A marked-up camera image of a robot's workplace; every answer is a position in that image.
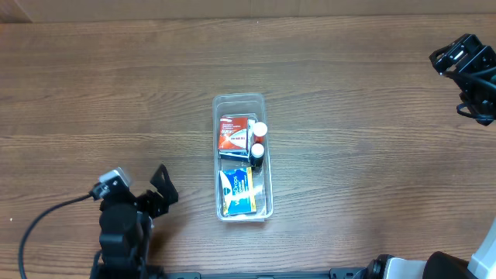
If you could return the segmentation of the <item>blue yellow VapoDrops box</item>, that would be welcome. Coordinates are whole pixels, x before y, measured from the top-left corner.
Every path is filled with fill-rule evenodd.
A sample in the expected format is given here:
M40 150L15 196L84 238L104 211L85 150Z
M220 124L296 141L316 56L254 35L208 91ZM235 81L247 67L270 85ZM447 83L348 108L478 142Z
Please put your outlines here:
M251 167L221 170L222 214L243 215L257 211Z

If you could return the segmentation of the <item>white blue plaster box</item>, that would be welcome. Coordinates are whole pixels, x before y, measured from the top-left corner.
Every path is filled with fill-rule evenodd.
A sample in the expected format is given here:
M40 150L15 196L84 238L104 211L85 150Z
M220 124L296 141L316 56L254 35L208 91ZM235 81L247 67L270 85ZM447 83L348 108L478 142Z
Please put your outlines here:
M220 156L227 156L227 157L235 157L235 158L242 158L242 159L248 159L250 156L250 149L251 146L253 145L253 124L255 123L254 119L248 118L248 142L247 142L247 151L243 153L234 153L234 152L224 152L224 151L219 151Z

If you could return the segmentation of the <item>red white small box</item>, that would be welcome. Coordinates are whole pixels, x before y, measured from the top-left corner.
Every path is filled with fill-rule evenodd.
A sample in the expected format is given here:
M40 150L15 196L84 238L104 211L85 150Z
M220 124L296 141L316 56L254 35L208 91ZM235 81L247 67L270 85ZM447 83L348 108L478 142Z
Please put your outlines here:
M219 120L218 150L243 153L247 151L248 118L226 116Z

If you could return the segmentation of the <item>dark brown bottle white cap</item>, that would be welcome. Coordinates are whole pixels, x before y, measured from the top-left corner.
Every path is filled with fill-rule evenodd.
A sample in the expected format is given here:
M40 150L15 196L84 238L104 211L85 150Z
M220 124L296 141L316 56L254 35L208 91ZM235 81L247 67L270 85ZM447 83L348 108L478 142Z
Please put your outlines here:
M265 148L261 143L255 143L250 149L250 165L255 171L261 171L264 161Z

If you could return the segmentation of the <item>orange tube white cap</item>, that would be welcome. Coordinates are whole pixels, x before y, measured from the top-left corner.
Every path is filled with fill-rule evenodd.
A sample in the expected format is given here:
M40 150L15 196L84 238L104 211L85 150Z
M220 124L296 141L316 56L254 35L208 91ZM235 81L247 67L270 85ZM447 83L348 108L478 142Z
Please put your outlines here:
M268 127L264 122L253 124L253 140L255 143L263 144L268 132Z

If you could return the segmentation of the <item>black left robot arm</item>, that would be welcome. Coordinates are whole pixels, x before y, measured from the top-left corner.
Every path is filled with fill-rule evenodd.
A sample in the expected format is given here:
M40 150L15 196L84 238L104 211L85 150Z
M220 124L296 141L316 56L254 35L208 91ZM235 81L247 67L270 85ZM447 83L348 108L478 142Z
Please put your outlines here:
M169 212L178 193L161 164L150 179L155 191L139 196L130 191L129 175L120 167L103 174L90 191L101 200L101 250L95 255L91 278L165 278L164 269L147 263L153 220Z

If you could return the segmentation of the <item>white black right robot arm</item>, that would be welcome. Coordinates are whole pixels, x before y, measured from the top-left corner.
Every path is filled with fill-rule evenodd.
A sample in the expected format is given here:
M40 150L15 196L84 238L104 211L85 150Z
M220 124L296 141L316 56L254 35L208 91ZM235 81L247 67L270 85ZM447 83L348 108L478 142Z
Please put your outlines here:
M436 72L452 79L461 90L459 115L474 119L483 126L495 122L495 51L476 35L464 34L451 44L434 51L429 59ZM331 278L352 279L495 279L495 225L492 225L470 260L435 252L428 260L405 260L380 255L367 267L346 271L334 269Z

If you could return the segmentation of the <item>clear plastic container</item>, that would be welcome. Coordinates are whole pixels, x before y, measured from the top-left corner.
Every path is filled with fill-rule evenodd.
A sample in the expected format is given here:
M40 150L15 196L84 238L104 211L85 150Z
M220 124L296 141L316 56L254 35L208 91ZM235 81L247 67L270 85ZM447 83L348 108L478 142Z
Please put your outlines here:
M216 212L224 222L262 222L273 213L267 113L260 93L212 102Z

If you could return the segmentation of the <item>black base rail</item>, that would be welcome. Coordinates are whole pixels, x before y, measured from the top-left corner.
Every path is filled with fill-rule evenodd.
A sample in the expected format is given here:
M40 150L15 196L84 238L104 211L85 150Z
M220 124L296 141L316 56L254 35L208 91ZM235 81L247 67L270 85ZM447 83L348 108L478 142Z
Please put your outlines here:
M328 271L294 271L275 273L200 274L198 272L164 274L164 279L362 279L365 267L337 267Z

